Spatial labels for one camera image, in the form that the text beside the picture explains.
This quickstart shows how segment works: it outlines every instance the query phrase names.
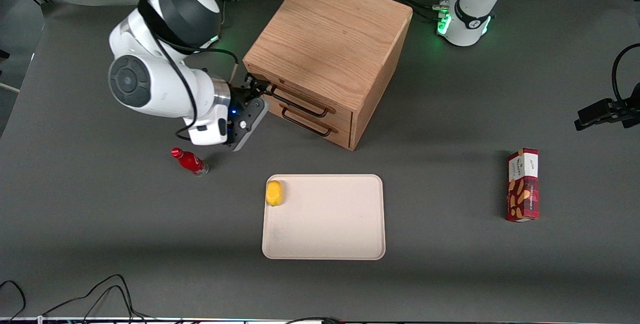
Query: gray table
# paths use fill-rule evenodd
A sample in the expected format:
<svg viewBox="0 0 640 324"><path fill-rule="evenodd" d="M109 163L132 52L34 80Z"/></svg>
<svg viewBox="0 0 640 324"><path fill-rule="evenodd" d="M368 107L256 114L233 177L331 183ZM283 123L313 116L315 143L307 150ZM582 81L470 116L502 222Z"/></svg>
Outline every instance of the gray table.
<svg viewBox="0 0 640 324"><path fill-rule="evenodd" d="M119 272L138 310L164 317L638 322L638 128L573 125L612 96L613 59L640 39L631 3L501 0L472 48L414 19L354 153L273 116L238 153L185 144L173 137L179 119L110 95L107 35L130 8L45 7L0 140L0 279L23 285L27 315ZM219 46L246 53L278 5L229 5ZM638 60L621 64L627 95ZM219 55L189 64L231 69ZM211 173L181 169L176 145ZM525 146L540 150L541 219L513 224L505 161ZM263 256L265 180L311 171L382 178L382 260ZM0 315L18 307L0 295ZM98 315L124 313L113 296Z"/></svg>

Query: drawer handle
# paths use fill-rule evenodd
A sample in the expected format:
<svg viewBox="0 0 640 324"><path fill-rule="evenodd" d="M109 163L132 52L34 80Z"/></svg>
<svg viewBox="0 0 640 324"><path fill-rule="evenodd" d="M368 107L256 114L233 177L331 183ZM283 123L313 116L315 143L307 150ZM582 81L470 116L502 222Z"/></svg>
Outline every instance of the drawer handle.
<svg viewBox="0 0 640 324"><path fill-rule="evenodd" d="M310 126L305 125L304 123L298 122L295 119L293 119L291 117L288 117L286 115L286 112L287 112L287 108L286 107L282 107L282 117L284 119L288 120L289 122L293 122L293 123L297 124L298 126L301 126L302 128L319 135L320 137L327 137L327 136L329 136L331 134L331 131L332 131L331 128L327 129L326 133L322 133L321 131L314 130Z"/></svg>
<svg viewBox="0 0 640 324"><path fill-rule="evenodd" d="M325 115L327 115L327 113L329 113L329 108L325 107L324 108L324 112L322 113L315 113L314 111L310 110L310 109L306 109L301 105L295 104L292 101L286 99L285 97L280 97L278 94L275 94L276 89L278 89L278 87L274 84L271 85L271 91L270 91L270 95L272 95L275 99L278 99L281 102L284 102L290 106L292 106L293 108L297 109L297 110L301 110L302 112L311 115L313 117L316 118L323 118L325 117Z"/></svg>

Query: wooden drawer cabinet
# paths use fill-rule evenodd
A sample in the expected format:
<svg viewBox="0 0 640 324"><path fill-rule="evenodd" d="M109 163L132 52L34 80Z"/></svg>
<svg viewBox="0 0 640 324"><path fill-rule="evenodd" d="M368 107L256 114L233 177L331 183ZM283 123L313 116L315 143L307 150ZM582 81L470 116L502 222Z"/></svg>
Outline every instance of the wooden drawer cabinet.
<svg viewBox="0 0 640 324"><path fill-rule="evenodd" d="M391 0L284 0L243 61L272 83L271 113L354 150L411 16Z"/></svg>

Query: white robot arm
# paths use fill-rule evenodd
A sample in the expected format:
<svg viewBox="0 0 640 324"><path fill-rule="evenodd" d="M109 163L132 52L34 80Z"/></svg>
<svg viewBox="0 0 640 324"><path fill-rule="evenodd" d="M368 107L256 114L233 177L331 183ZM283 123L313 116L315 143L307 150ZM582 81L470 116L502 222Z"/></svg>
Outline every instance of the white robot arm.
<svg viewBox="0 0 640 324"><path fill-rule="evenodd" d="M233 88L183 60L207 51L220 32L215 0L140 0L109 36L114 61L109 87L124 106L160 117L182 117L176 135L199 146L239 150L268 110L253 78ZM181 136L188 131L189 138Z"/></svg>
<svg viewBox="0 0 640 324"><path fill-rule="evenodd" d="M487 31L490 13L498 0L444 0L447 8L438 25L438 34L457 46L471 46Z"/></svg>

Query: yellow sponge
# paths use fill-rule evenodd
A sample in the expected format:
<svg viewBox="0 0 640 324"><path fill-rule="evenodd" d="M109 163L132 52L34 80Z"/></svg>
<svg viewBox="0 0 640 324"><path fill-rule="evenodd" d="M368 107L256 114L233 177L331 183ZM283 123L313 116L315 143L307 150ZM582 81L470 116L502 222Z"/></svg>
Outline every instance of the yellow sponge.
<svg viewBox="0 0 640 324"><path fill-rule="evenodd" d="M282 202L282 184L279 181L267 183L266 201L270 206L278 206Z"/></svg>

